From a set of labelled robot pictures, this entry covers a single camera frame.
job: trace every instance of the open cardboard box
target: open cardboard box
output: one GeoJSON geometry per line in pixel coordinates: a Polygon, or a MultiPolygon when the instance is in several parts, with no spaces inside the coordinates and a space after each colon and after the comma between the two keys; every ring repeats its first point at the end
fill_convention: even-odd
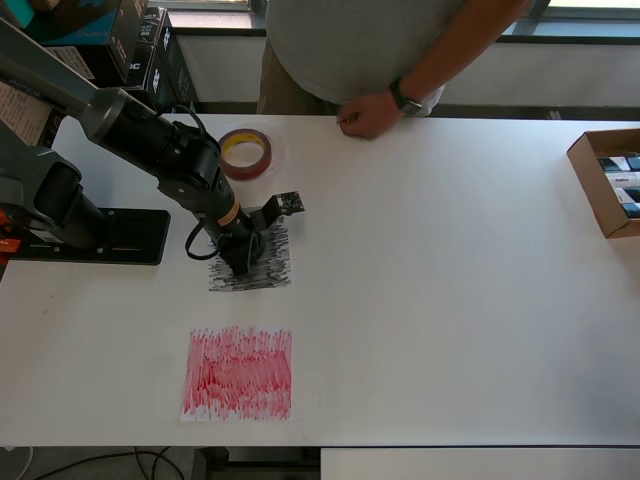
{"type": "Polygon", "coordinates": [[[640,235],[640,218],[628,218],[598,158],[640,152],[640,129],[584,133],[567,155],[607,238],[640,235]]]}

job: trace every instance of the cable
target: cable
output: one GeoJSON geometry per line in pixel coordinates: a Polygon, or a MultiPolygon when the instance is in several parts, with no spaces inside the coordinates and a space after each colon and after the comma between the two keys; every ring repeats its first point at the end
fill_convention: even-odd
{"type": "Polygon", "coordinates": [[[57,470],[53,470],[53,471],[51,471],[49,473],[45,473],[44,475],[40,475],[39,477],[36,477],[33,480],[43,480],[44,478],[51,477],[51,476],[53,476],[53,475],[55,475],[57,473],[64,472],[64,471],[69,470],[69,469],[71,469],[73,467],[77,467],[78,465],[82,465],[84,463],[93,462],[95,460],[103,460],[103,459],[106,459],[106,458],[116,458],[116,457],[130,457],[130,456],[137,456],[137,455],[153,455],[156,458],[164,460],[169,465],[171,465],[171,467],[177,472],[178,476],[180,477],[180,480],[184,480],[184,474],[182,473],[182,471],[178,468],[178,466],[175,463],[173,463],[171,460],[169,460],[167,457],[165,457],[161,453],[150,452],[150,451],[147,451],[147,450],[136,450],[134,452],[124,452],[124,453],[111,453],[109,455],[98,455],[96,457],[85,458],[84,460],[80,460],[78,462],[72,463],[70,465],[67,465],[66,467],[61,467],[61,468],[58,468],[57,470]]]}
{"type": "Polygon", "coordinates": [[[136,454],[136,462],[138,463],[138,466],[140,467],[140,471],[142,472],[142,475],[144,476],[145,480],[149,480],[149,476],[147,475],[147,472],[144,471],[144,468],[142,467],[142,462],[140,461],[140,455],[138,454],[138,447],[133,447],[133,451],[136,454]]]}
{"type": "Polygon", "coordinates": [[[20,480],[24,477],[24,474],[29,470],[29,465],[31,465],[31,460],[33,460],[33,447],[29,447],[29,458],[27,458],[27,463],[24,464],[24,468],[20,472],[20,475],[16,477],[16,480],[20,480]]]}
{"type": "Polygon", "coordinates": [[[184,249],[187,252],[187,256],[189,258],[192,258],[193,260],[211,260],[213,257],[218,255],[218,253],[220,253],[220,242],[225,238],[231,237],[231,235],[228,233],[223,233],[222,235],[220,235],[218,237],[218,246],[216,246],[216,249],[212,253],[208,253],[207,255],[196,255],[195,253],[191,253],[191,244],[193,243],[193,241],[196,239],[196,237],[204,227],[205,222],[206,222],[206,218],[200,219],[200,221],[194,227],[194,229],[191,230],[191,233],[187,237],[187,241],[184,244],[184,249]]]}
{"type": "MultiPolygon", "coordinates": [[[[166,452],[170,448],[171,447],[164,447],[162,450],[160,450],[160,455],[162,455],[164,452],[166,452]]],[[[153,465],[151,466],[151,480],[156,480],[156,465],[158,465],[159,459],[160,457],[156,457],[155,460],[153,461],[153,465]]]]}
{"type": "Polygon", "coordinates": [[[254,240],[258,237],[256,232],[251,232],[251,239],[249,240],[249,255],[247,255],[247,272],[251,271],[251,252],[253,251],[254,240]]]}
{"type": "Polygon", "coordinates": [[[188,107],[185,107],[184,105],[169,105],[166,109],[168,110],[169,108],[175,108],[176,110],[182,110],[185,113],[188,113],[191,118],[193,118],[193,121],[196,122],[196,125],[198,125],[198,128],[200,129],[200,137],[204,138],[207,136],[207,129],[204,128],[204,123],[202,123],[202,120],[200,120],[200,117],[198,117],[198,115],[196,115],[196,113],[191,110],[188,107]]]}

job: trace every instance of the paper sheet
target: paper sheet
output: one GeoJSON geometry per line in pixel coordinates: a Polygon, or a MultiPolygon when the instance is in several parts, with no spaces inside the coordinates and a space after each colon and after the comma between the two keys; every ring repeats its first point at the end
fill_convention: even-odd
{"type": "Polygon", "coordinates": [[[29,146],[38,143],[51,107],[0,82],[0,121],[29,146]]]}
{"type": "Polygon", "coordinates": [[[235,277],[231,268],[219,256],[209,264],[209,291],[239,292],[256,288],[273,288],[291,283],[289,231],[286,220],[280,217],[262,232],[266,246],[249,275],[235,277]]]}
{"type": "Polygon", "coordinates": [[[291,348],[290,330],[193,329],[181,419],[288,419],[291,348]]]}

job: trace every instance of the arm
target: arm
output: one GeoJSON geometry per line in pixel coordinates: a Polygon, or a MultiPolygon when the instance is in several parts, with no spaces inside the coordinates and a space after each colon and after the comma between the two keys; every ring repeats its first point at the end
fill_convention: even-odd
{"type": "MultiPolygon", "coordinates": [[[[467,0],[449,28],[403,77],[400,90],[421,100],[473,62],[522,13],[528,0],[467,0]]],[[[344,105],[338,123],[345,135],[375,138],[402,118],[389,91],[344,105]]]]}
{"type": "MultiPolygon", "coordinates": [[[[219,254],[234,275],[249,273],[265,249],[266,240],[260,232],[280,215],[304,210],[295,192],[274,195],[264,208],[245,214],[222,171],[220,145],[195,113],[176,105],[190,113],[197,127],[170,123],[161,117],[162,111],[156,114],[119,88],[96,88],[2,18],[0,81],[73,116],[90,141],[156,177],[158,190],[198,221],[185,243],[190,258],[208,260],[219,254]],[[195,255],[190,252],[191,243],[202,229],[216,244],[216,250],[195,255]]],[[[18,220],[24,220],[20,229],[27,233],[36,228],[48,232],[48,239],[43,240],[51,242],[53,238],[60,248],[59,252],[47,250],[51,255],[41,255],[42,248],[25,251],[23,245],[18,252],[20,258],[134,264],[153,261],[145,260],[150,255],[148,250],[151,254],[155,249],[162,251],[168,223],[162,224],[164,233],[145,227],[140,231],[149,235],[137,235],[137,230],[128,229],[127,222],[133,220],[123,223],[117,217],[107,219],[84,196],[80,180],[81,174],[72,164],[50,150],[27,147],[0,120],[2,209],[5,213],[16,212],[18,220]],[[138,253],[143,253],[135,258],[113,253],[118,242],[127,245],[126,250],[135,245],[136,250],[140,248],[138,253]],[[158,247],[148,248],[149,242],[158,247]]]]}

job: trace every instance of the hand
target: hand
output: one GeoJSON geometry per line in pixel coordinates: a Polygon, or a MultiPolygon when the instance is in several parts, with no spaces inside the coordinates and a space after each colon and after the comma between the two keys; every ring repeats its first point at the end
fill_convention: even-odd
{"type": "Polygon", "coordinates": [[[367,140],[382,135],[393,127],[403,113],[396,107],[391,92],[374,93],[351,100],[338,113],[342,133],[367,140]]]}

